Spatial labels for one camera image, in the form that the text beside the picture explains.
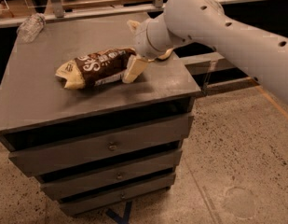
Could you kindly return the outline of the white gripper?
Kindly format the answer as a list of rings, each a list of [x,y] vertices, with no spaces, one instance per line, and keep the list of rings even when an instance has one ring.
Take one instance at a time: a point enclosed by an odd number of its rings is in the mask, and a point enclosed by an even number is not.
[[[193,20],[165,12],[142,23],[128,20],[127,25],[134,34],[134,47],[138,56],[131,55],[122,81],[132,83],[148,66],[147,59],[156,59],[168,49],[176,49],[193,42]]]

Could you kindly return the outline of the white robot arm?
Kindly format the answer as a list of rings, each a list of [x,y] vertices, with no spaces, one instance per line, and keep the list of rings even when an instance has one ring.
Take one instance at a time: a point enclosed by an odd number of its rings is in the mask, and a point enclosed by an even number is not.
[[[288,38],[230,19],[213,0],[168,0],[156,18],[128,25],[136,55],[124,74],[125,83],[133,82],[156,58],[200,43],[288,104]]]

